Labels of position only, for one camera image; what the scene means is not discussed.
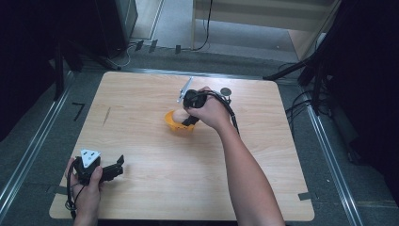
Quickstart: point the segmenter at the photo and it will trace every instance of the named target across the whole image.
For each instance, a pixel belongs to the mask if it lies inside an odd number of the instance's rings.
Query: black cable
[[[208,29],[205,26],[205,20],[202,20],[202,27],[205,32],[208,32]],[[205,51],[209,50],[210,48],[211,48],[211,43],[208,42],[208,48]]]
[[[283,66],[289,65],[289,64],[295,64],[295,63],[284,63],[284,64],[281,64],[281,65],[279,65],[278,71],[279,71]]]
[[[68,175],[67,175],[67,196],[68,196],[68,199],[67,199],[67,202],[65,203],[65,207],[67,207],[67,209],[71,211],[71,216],[72,216],[73,219],[76,218],[76,205],[75,205],[75,203],[72,200],[72,194],[71,194],[72,193],[72,190],[71,190],[71,174],[73,172],[73,167],[74,167],[75,164],[76,164],[76,160],[74,160],[71,163],[71,166],[70,166],[70,168],[68,170]]]
[[[314,103],[312,100],[305,100],[305,101],[302,101],[302,102],[296,104],[296,101],[297,101],[302,95],[304,95],[304,94],[306,94],[306,93],[310,93],[310,92],[313,92],[313,90],[308,90],[308,91],[304,91],[304,92],[300,93],[300,94],[299,94],[298,96],[296,96],[295,99],[293,100],[292,106],[291,106],[290,108],[288,108],[288,109],[285,110],[285,113],[286,113],[286,114],[290,113],[290,116],[287,116],[287,119],[289,120],[289,125],[290,125],[290,128],[291,128],[291,134],[292,134],[292,136],[293,136],[293,140],[295,140],[294,118],[295,118],[296,116],[298,116],[302,111],[304,111],[308,105],[316,104],[317,107],[320,107],[321,104],[323,104],[323,103],[326,101],[326,99],[324,99],[324,100],[319,100],[317,103]]]
[[[211,20],[211,11],[212,11],[212,4],[213,3],[214,3],[214,0],[211,0],[211,5],[209,6],[208,23],[206,25],[206,39],[205,39],[205,42],[202,44],[202,46],[200,48],[189,49],[191,51],[198,51],[198,50],[202,49],[203,46],[205,46],[205,44],[208,42],[208,38],[209,38],[209,21]]]
[[[240,135],[240,131],[238,130],[238,124],[237,124],[237,120],[235,118],[235,114],[229,105],[230,102],[228,100],[226,100],[226,97],[220,96],[219,94],[217,94],[211,90],[204,90],[203,92],[200,92],[197,95],[192,96],[190,99],[188,99],[188,101],[192,101],[194,98],[199,97],[199,96],[208,96],[208,95],[215,97],[220,103],[222,103],[224,105],[224,107],[230,114],[232,125],[237,130],[238,135]]]
[[[278,72],[278,73],[275,73],[275,74],[272,74],[272,75],[268,75],[268,76],[263,76],[263,80],[275,81],[275,80],[277,80],[279,78],[282,78],[283,76],[287,75],[288,73],[293,73],[294,71],[296,71],[298,69],[301,69],[301,68],[303,68],[305,66],[306,67],[311,67],[309,65],[309,63],[312,62],[312,60],[313,60],[313,55],[311,55],[311,56],[309,56],[309,57],[297,62],[293,66],[290,66],[290,67],[284,69],[281,72]]]

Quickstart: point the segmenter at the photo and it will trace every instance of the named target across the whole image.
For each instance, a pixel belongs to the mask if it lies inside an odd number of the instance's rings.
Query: metal frame
[[[311,96],[308,94],[305,98],[309,100]],[[349,223],[352,226],[362,226],[363,221],[361,219],[359,210],[352,197],[349,186],[343,177],[343,173],[341,172],[333,149],[329,144],[327,134],[322,122],[320,121],[320,117],[315,114],[311,105],[308,105],[307,108],[309,117],[311,118],[311,124],[313,125],[314,132],[316,132],[317,138],[319,139],[320,146],[323,150],[323,154],[326,158],[329,171],[331,172],[332,179],[334,180],[335,187],[337,188],[341,203],[343,204],[343,209],[346,213]]]
[[[11,206],[11,203],[14,201],[15,196],[17,195],[24,178],[26,177],[27,173],[29,172],[30,168],[35,161],[41,145],[43,144],[44,140],[47,138],[47,135],[50,129],[53,126],[56,117],[62,106],[65,103],[65,100],[68,97],[71,84],[74,80],[74,76],[72,72],[67,74],[67,87],[62,95],[59,97],[58,101],[53,102],[51,105],[47,115],[45,116],[43,122],[41,123],[38,131],[33,136],[32,140],[27,147],[24,156],[21,158],[20,163],[18,164],[17,168],[15,169],[14,173],[12,173],[10,179],[8,180],[6,186],[4,187],[1,195],[0,195],[0,224],[6,216],[6,213]]]
[[[131,73],[161,73],[161,74],[174,74],[174,75],[186,75],[186,76],[203,76],[203,77],[219,77],[219,78],[234,78],[234,79],[250,79],[250,80],[262,80],[261,76],[249,76],[249,75],[233,75],[224,73],[192,73],[192,72],[176,72],[176,71],[166,71],[166,70],[150,70],[150,69],[132,69]],[[24,156],[22,157],[17,169],[12,174],[11,178],[8,180],[5,188],[3,189],[0,196],[0,224],[3,221],[6,213],[13,202],[15,196],[20,189],[24,178],[29,172],[34,160],[36,159],[41,145],[46,139],[51,127],[53,126],[56,117],[65,103],[68,97],[72,82],[74,81],[74,76],[72,72],[67,75],[67,86],[65,91],[60,96],[57,102],[54,102],[47,113],[45,119],[43,120],[38,132],[32,138],[29,146],[27,147]],[[308,94],[305,98],[310,99],[311,96]],[[335,186],[338,190],[341,202],[343,204],[343,209],[348,217],[348,220],[352,226],[362,226],[363,222],[360,217],[358,208],[352,197],[350,189],[343,178],[343,174],[334,155],[331,145],[329,144],[326,131],[324,130],[323,124],[320,118],[316,116],[311,106],[308,105],[308,113],[311,118],[311,123],[313,125],[314,131],[319,139],[320,145],[322,147],[323,153],[325,155],[328,168],[331,172],[332,178],[334,180]]]
[[[161,2],[159,3],[158,10],[156,11],[155,20],[153,20],[153,23],[152,23],[149,40],[153,40],[153,35],[155,34],[156,27],[158,26],[159,17],[161,15],[163,8],[164,8],[164,0],[161,0]]]

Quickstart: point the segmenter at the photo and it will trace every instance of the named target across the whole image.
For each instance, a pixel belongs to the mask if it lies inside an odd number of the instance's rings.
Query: floor
[[[215,73],[232,74],[246,79],[262,79],[263,75],[273,74],[286,67],[286,63],[296,62],[297,57],[288,32],[282,29],[263,28],[239,24],[210,24],[209,44],[198,52],[181,52],[175,55],[177,44],[190,45],[191,16],[178,14],[176,5],[189,8],[186,0],[165,0],[159,13],[159,21],[153,30],[152,39],[158,40],[154,52],[150,51],[151,39],[139,51],[131,50],[130,56],[121,55],[117,63],[130,63],[122,67],[124,72],[138,69],[163,70],[163,72],[195,72],[202,75]],[[196,46],[202,44],[204,30],[202,21],[197,21]],[[2,204],[1,225],[71,225],[70,220],[51,219],[48,211],[54,194],[50,186],[59,184],[65,169],[66,159],[71,156],[74,144],[85,121],[92,98],[105,70],[95,62],[84,58],[85,68],[81,73],[73,73],[67,84],[71,84],[63,103],[53,103],[54,87],[49,88],[34,107],[21,119],[10,135],[0,143],[1,166],[0,187],[3,191],[9,178],[17,171],[18,164],[33,148],[28,157],[32,162],[24,180],[17,187],[13,202]],[[290,74],[277,81],[285,108],[302,89],[295,83],[300,72]],[[77,121],[78,108],[72,103],[86,104]],[[59,107],[56,117],[51,119],[50,129],[42,141],[35,137],[48,110],[52,105]],[[315,132],[311,114],[307,108],[294,120],[294,138],[298,157],[312,196],[315,219],[310,222],[287,222],[288,225],[351,225],[344,211],[337,182],[327,163],[324,147]],[[399,209],[393,202],[381,175],[373,168],[356,166],[348,161],[343,143],[333,117],[318,118],[328,137],[332,154],[338,162],[344,182],[348,186],[354,204],[357,206],[361,222],[352,225],[399,225]],[[104,221],[99,225],[234,225],[234,222],[179,222],[179,221]]]
[[[163,0],[136,0],[139,16],[137,17],[132,38],[138,40],[152,39],[163,2]]]

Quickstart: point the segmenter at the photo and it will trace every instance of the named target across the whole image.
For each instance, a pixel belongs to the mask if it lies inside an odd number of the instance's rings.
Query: wooden table
[[[173,132],[164,122],[167,112],[182,107],[176,100],[187,80],[181,75],[104,75],[72,153],[102,152],[104,167],[125,156],[124,173],[104,185],[100,218],[235,220],[217,133],[201,121],[192,132]],[[268,177],[284,219],[312,220],[311,201],[298,198],[308,189],[277,85],[195,77],[191,89],[204,86],[231,89],[241,138]],[[64,177],[60,184],[66,185]],[[55,196],[52,218],[71,217],[66,199]]]

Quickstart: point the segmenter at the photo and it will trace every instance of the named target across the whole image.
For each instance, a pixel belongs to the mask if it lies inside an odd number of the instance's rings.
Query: person's left hand
[[[74,159],[71,158],[68,162],[65,177],[73,161]],[[79,184],[77,176],[71,174],[72,195],[76,205],[76,219],[73,225],[96,225],[101,198],[99,182],[102,175],[103,168],[98,166],[91,174],[90,184],[83,187]]]

